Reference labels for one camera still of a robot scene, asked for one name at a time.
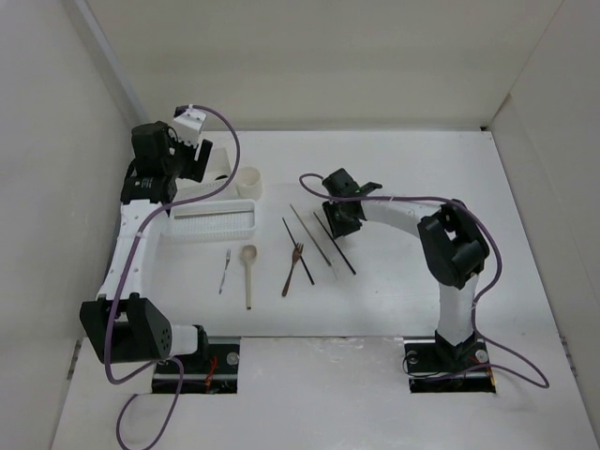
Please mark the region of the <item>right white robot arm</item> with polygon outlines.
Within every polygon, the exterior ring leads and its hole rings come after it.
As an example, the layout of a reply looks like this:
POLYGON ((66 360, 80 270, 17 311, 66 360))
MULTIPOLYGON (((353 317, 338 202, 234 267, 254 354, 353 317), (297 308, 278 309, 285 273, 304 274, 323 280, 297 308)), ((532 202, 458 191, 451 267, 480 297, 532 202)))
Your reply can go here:
POLYGON ((489 246, 475 221, 460 202, 397 200, 367 195, 382 186, 359 186, 344 169, 322 181, 331 197, 322 210, 335 238, 359 231, 373 221, 409 233, 419 239, 427 269, 438 281, 440 318, 433 340, 405 345, 411 374, 461 371, 476 352, 471 307, 479 274, 485 267, 489 246))

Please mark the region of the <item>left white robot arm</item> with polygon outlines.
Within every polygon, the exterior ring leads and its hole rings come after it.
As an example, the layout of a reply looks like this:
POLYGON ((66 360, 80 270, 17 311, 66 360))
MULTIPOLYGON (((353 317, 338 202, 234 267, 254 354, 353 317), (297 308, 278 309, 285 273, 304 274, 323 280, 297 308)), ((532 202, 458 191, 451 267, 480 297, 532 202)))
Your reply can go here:
POLYGON ((209 363, 200 325, 172 324, 150 300, 158 241, 171 215, 179 178, 200 182, 213 144, 202 139, 205 117, 136 126, 134 159, 120 195, 120 229, 97 298, 82 304, 80 320, 103 364, 177 360, 188 371, 209 363))

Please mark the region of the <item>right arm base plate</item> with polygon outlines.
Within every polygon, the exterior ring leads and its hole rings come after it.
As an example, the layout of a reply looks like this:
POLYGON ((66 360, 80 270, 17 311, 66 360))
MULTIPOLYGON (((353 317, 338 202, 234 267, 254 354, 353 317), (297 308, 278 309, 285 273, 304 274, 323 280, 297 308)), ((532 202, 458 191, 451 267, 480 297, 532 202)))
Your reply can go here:
POLYGON ((453 347, 438 336, 405 337, 403 345, 402 366, 412 394, 496 393, 481 338, 453 347))

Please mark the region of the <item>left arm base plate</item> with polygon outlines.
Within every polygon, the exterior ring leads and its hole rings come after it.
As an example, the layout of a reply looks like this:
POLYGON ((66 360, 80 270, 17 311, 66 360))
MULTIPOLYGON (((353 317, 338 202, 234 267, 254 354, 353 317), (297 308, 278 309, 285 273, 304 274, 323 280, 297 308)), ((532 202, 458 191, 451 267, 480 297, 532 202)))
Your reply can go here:
MULTIPOLYGON (((181 394, 236 394, 240 363, 240 337, 210 337, 208 354, 177 355, 184 368, 181 394)), ((174 394, 179 368, 170 360, 156 364, 151 380, 153 394, 174 394)))

